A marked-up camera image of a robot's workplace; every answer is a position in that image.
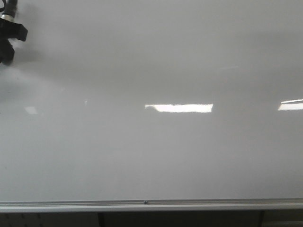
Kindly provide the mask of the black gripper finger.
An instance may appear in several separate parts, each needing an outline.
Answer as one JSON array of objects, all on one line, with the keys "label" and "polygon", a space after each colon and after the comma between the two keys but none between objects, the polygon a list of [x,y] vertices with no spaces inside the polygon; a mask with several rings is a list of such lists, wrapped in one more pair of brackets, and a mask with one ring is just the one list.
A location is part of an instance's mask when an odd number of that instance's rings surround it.
[{"label": "black gripper finger", "polygon": [[8,64],[13,61],[15,50],[8,39],[0,41],[0,62]]},{"label": "black gripper finger", "polygon": [[25,42],[27,39],[28,30],[18,23],[14,23],[5,19],[0,19],[0,39],[15,38]]}]

